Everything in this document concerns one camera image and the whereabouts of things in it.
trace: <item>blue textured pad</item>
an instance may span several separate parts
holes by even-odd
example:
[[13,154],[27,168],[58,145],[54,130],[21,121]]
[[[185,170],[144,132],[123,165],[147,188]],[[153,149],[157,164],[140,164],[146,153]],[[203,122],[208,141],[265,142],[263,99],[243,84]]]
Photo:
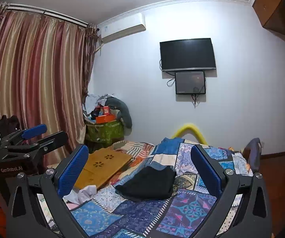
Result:
[[191,160],[210,195],[219,198],[222,194],[221,180],[196,146],[191,149]]
[[38,135],[41,135],[43,133],[46,133],[47,132],[47,126],[45,124],[40,124],[38,126],[35,126],[35,127],[32,127],[28,130],[25,130],[21,137],[24,139],[24,140],[29,140],[33,137],[36,137]]
[[57,193],[59,197],[62,198],[71,192],[76,180],[78,179],[83,167],[87,162],[88,157],[89,149],[85,145],[81,146],[58,180]]

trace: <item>wooden cabinet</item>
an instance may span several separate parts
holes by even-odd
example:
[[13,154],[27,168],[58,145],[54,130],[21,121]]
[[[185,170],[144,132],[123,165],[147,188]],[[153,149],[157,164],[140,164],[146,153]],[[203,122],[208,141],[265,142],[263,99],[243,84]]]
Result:
[[264,28],[285,35],[285,0],[255,0],[253,8]]

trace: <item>small black monitor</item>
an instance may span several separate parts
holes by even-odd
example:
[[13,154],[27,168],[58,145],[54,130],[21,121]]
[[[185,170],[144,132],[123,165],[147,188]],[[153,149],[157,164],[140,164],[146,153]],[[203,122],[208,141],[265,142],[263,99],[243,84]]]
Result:
[[160,42],[162,71],[215,70],[210,38]]
[[175,94],[205,94],[203,71],[183,71],[175,73]]

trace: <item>white wall-mounted air conditioner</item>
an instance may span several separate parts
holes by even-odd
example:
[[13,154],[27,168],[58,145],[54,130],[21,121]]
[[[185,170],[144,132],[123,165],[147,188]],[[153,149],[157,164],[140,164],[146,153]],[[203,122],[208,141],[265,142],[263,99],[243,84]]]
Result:
[[108,43],[134,33],[146,30],[145,17],[141,13],[123,18],[101,28],[102,42]]

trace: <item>yellow curved tube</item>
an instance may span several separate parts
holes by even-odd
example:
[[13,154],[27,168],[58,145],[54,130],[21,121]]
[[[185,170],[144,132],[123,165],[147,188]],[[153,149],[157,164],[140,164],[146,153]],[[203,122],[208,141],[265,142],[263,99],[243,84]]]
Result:
[[180,129],[178,129],[177,132],[172,136],[172,139],[175,137],[179,137],[186,130],[191,130],[199,143],[208,145],[203,135],[200,133],[199,129],[191,123],[185,124]]

